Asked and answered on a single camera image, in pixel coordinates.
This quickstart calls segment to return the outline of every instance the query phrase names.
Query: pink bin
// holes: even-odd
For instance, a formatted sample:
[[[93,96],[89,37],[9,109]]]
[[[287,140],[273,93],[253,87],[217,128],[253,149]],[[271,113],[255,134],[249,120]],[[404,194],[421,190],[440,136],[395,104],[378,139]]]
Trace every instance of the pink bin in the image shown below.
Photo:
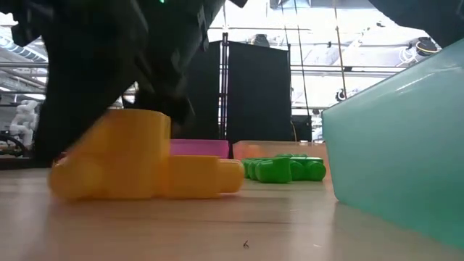
[[[227,159],[229,143],[223,140],[171,140],[171,155],[218,156]]]

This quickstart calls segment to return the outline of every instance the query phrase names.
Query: yellow plastic block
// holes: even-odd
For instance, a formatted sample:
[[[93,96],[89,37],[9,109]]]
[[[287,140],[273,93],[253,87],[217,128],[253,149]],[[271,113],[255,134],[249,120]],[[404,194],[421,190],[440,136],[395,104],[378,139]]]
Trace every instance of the yellow plastic block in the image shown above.
[[[220,159],[220,192],[236,193],[244,182],[245,169],[242,163],[236,159]]]
[[[166,197],[171,199],[211,199],[219,197],[219,158],[171,156]]]
[[[49,187],[68,200],[211,199],[243,183],[238,160],[169,152],[168,116],[111,110],[53,166]]]
[[[50,188],[65,199],[151,198],[157,173],[166,172],[169,137],[162,113],[110,110],[52,168]]]

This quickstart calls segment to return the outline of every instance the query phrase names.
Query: black curtain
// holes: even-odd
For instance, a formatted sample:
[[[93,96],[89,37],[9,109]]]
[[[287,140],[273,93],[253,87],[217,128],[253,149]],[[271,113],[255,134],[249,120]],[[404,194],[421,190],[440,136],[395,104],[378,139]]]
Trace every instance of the black curtain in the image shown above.
[[[289,53],[229,42],[227,139],[290,141]]]
[[[291,121],[295,128],[293,135],[294,141],[312,141],[312,123],[310,115],[293,115],[291,116]]]
[[[219,138],[219,66],[221,42],[212,42],[206,52],[198,51],[186,73],[186,93],[195,118],[173,138]]]

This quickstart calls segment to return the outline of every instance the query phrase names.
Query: translucent teal container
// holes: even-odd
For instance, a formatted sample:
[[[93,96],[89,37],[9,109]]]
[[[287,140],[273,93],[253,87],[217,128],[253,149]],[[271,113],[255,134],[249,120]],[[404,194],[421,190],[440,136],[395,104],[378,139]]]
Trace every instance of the translucent teal container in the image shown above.
[[[336,197],[464,249],[464,41],[323,112]]]

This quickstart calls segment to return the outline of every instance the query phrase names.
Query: wooden table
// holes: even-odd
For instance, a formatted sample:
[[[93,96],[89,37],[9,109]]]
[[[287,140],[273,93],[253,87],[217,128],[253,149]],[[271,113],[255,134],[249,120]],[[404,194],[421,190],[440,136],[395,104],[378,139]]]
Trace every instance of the wooden table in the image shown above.
[[[45,174],[0,173],[1,261],[464,260],[337,204],[330,182],[250,182],[218,200],[63,204],[50,198]]]

